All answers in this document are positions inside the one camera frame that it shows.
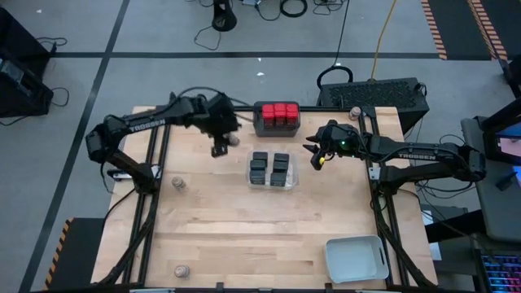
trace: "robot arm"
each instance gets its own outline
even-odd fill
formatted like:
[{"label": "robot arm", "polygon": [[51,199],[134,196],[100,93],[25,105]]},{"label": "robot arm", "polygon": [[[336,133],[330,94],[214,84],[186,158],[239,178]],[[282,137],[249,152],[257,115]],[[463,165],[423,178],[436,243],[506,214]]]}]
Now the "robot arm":
[{"label": "robot arm", "polygon": [[154,110],[122,117],[106,116],[103,123],[96,125],[85,137],[89,158],[100,164],[113,164],[133,178],[136,191],[152,193],[156,182],[151,166],[136,162],[118,147],[126,135],[162,125],[199,128],[201,133],[213,138],[213,157],[228,153],[228,146],[232,145],[230,133],[241,126],[230,98],[223,93],[210,100],[203,95],[176,97],[171,94],[170,103]]},{"label": "robot arm", "polygon": [[304,145],[313,153],[311,165],[322,169],[326,155],[351,156],[361,160],[382,163],[392,159],[434,161],[433,164],[398,168],[382,166],[370,169],[370,180],[378,181],[383,192],[394,195],[406,182],[454,177],[460,181],[475,182],[485,177],[484,155],[469,146],[454,143],[395,142],[390,138],[363,133],[351,125],[339,125],[330,120],[317,134],[306,138],[317,145]]}]

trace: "clear plastic tray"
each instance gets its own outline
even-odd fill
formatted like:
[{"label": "clear plastic tray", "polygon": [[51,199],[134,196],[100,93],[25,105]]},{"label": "clear plastic tray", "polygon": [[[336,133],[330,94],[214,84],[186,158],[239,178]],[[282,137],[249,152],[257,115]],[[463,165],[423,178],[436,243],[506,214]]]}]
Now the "clear plastic tray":
[{"label": "clear plastic tray", "polygon": [[[264,153],[268,154],[268,162],[267,162],[267,166],[265,169],[264,184],[259,184],[259,183],[255,184],[250,180],[250,172],[251,172],[250,163],[253,160],[253,154],[255,152],[264,152]],[[270,179],[271,179],[271,174],[274,172],[273,168],[274,168],[275,154],[287,154],[290,156],[287,173],[286,173],[286,181],[283,183],[283,186],[273,186],[271,184]],[[285,152],[285,151],[263,151],[263,150],[250,151],[247,154],[246,181],[251,188],[270,189],[270,190],[290,190],[290,189],[292,189],[293,187],[295,187],[297,185],[297,183],[299,181],[299,174],[298,174],[295,155],[293,155],[292,153]]]}]

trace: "black block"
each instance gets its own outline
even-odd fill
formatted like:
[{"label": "black block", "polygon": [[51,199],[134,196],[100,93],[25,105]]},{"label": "black block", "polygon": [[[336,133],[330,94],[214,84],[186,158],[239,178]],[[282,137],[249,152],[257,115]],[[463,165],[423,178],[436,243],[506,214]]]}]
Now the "black block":
[{"label": "black block", "polygon": [[266,183],[266,171],[250,171],[250,182],[255,185],[264,185]]},{"label": "black block", "polygon": [[266,170],[266,161],[264,160],[251,160],[250,161],[250,170]]},{"label": "black block", "polygon": [[287,173],[289,162],[274,161],[274,172],[276,173]]},{"label": "black block", "polygon": [[268,153],[265,151],[254,151],[253,159],[254,160],[264,160],[264,161],[268,162]]},{"label": "black block", "polygon": [[274,160],[275,161],[281,161],[281,162],[289,162],[290,161],[290,155],[289,154],[276,153]]},{"label": "black block", "polygon": [[269,179],[269,184],[271,186],[284,187],[286,185],[286,174],[285,173],[271,173],[271,177]]}]

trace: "computer monitor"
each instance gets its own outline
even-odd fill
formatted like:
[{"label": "computer monitor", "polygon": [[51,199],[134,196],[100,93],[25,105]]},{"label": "computer monitor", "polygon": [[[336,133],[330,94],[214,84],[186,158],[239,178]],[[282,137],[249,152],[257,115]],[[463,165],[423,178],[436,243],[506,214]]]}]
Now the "computer monitor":
[{"label": "computer monitor", "polygon": [[476,119],[483,131],[487,159],[521,165],[521,98],[517,98],[489,118]]}]

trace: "floor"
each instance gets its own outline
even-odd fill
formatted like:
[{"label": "floor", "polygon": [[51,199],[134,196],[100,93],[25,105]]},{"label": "floor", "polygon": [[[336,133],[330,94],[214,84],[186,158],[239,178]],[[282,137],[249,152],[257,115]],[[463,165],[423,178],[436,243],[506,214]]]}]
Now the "floor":
[{"label": "floor", "polygon": [[[106,114],[166,103],[170,91],[193,85],[213,86],[250,103],[268,99],[315,104],[315,80],[334,60],[344,13],[306,13],[265,22],[252,7],[234,2],[237,28],[222,34],[216,52],[208,52],[193,38],[209,25],[212,9],[197,1],[3,0],[33,36],[68,39],[50,61],[44,82],[71,93],[66,108],[52,107],[47,116],[0,128],[4,291],[18,291],[21,283],[26,290],[40,290],[65,220],[102,217],[107,211],[110,195],[81,140]],[[298,5],[290,2],[287,9],[298,11]],[[339,63],[353,70],[355,81],[370,77],[390,6],[390,0],[351,1],[341,46],[348,58]],[[271,17],[278,1],[264,1],[260,8]],[[217,36],[208,30],[199,41],[213,46]],[[382,55],[376,79],[417,77],[428,87],[431,110],[421,131],[417,125],[409,140],[438,142],[446,133],[461,135],[460,119],[492,114],[514,98],[497,62],[438,59],[420,0],[398,0],[381,51],[396,54]],[[324,82],[345,80],[332,73]],[[57,92],[55,101],[64,98]],[[461,184],[448,180],[439,186]],[[469,191],[451,200],[429,200],[475,210],[476,196]]]}]

